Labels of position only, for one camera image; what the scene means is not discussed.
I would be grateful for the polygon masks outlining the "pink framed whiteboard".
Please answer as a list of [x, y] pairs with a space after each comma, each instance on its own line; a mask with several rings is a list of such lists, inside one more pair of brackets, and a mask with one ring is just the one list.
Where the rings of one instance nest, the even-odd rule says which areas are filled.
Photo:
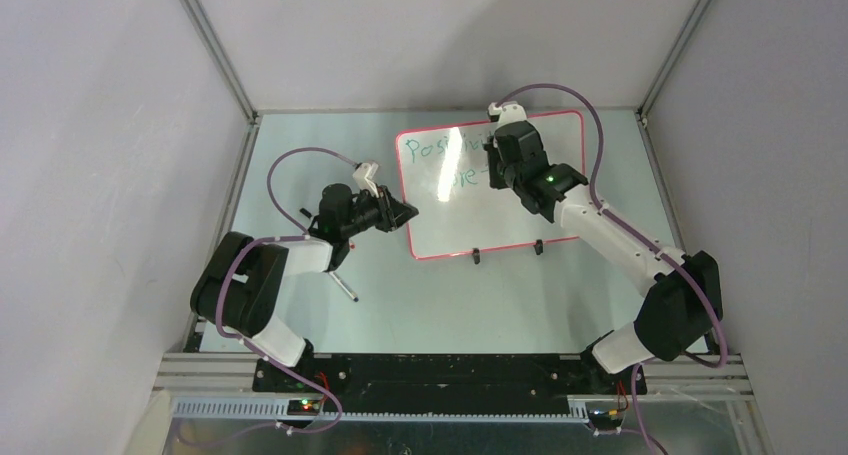
[[477, 121], [397, 135], [401, 194], [419, 211], [406, 225], [415, 259], [575, 239], [574, 233], [529, 213], [512, 190], [490, 186], [484, 144], [494, 131], [494, 123]]

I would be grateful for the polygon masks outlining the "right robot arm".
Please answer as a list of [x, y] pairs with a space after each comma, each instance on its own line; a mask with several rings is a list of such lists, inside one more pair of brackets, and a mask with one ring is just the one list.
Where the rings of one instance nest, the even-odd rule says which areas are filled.
[[723, 312], [712, 256], [688, 255], [640, 233], [593, 194], [580, 171], [550, 163], [527, 120], [498, 123], [484, 149], [492, 188], [512, 190], [527, 211], [574, 232], [617, 266], [643, 298], [634, 321], [588, 347], [590, 359], [581, 367], [588, 389], [606, 393], [624, 369], [652, 358], [673, 361], [717, 328]]

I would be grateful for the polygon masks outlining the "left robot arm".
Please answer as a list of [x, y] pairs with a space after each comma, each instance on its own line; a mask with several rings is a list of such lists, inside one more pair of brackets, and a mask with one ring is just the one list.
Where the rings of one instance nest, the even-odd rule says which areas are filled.
[[418, 213], [383, 185], [359, 192], [345, 184], [328, 185], [303, 235], [256, 239], [236, 231], [225, 234], [192, 291], [190, 308], [225, 335], [279, 362], [278, 379], [292, 391], [304, 391], [315, 381], [316, 365], [303, 356], [311, 343], [275, 313], [284, 279], [331, 273], [349, 254], [352, 237], [369, 229], [391, 233]]

